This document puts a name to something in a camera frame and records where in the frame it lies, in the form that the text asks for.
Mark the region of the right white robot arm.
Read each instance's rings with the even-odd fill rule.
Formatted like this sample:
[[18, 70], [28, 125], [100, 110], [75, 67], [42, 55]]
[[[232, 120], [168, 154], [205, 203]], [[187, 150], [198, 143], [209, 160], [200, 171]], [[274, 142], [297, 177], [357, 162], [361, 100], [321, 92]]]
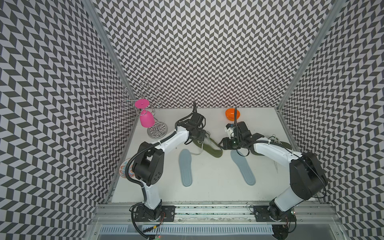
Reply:
[[263, 155], [289, 168], [290, 186], [271, 200], [267, 207], [271, 221], [285, 219], [296, 205], [314, 197], [328, 185], [317, 155], [290, 150], [274, 137], [252, 134], [245, 122], [227, 124], [226, 132], [228, 136], [219, 143], [223, 150], [247, 149], [252, 154]]

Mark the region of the olive green sandal with laces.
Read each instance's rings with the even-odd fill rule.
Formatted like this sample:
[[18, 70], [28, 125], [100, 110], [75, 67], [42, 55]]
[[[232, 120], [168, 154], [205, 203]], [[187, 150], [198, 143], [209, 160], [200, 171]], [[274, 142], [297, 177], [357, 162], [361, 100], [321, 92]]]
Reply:
[[197, 139], [193, 140], [193, 143], [199, 148], [197, 153], [191, 153], [193, 156], [199, 156], [203, 152], [207, 152], [214, 158], [220, 158], [223, 155], [223, 150], [220, 146], [211, 138], [209, 132], [206, 132], [206, 136], [203, 141]]

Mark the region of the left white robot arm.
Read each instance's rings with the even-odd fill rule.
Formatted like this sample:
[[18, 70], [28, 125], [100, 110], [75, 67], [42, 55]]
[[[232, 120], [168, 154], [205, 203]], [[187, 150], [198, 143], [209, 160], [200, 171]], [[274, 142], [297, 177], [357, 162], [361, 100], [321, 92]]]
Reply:
[[162, 200], [155, 184], [163, 174], [166, 154], [192, 140], [203, 141], [206, 137], [205, 122], [203, 115], [196, 109], [192, 110], [176, 121], [174, 131], [165, 138], [153, 143], [141, 143], [138, 152], [126, 164], [124, 176], [140, 186], [144, 197], [140, 205], [149, 220], [156, 221], [161, 217]]

